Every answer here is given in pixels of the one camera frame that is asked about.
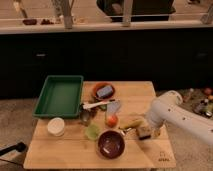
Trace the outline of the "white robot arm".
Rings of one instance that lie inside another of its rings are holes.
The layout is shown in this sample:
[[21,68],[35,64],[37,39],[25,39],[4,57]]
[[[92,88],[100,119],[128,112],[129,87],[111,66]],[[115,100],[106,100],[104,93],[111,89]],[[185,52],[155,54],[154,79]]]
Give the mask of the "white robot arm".
[[170,122],[213,146],[213,121],[180,107],[182,96],[174,90],[152,100],[146,118],[152,128],[159,129]]

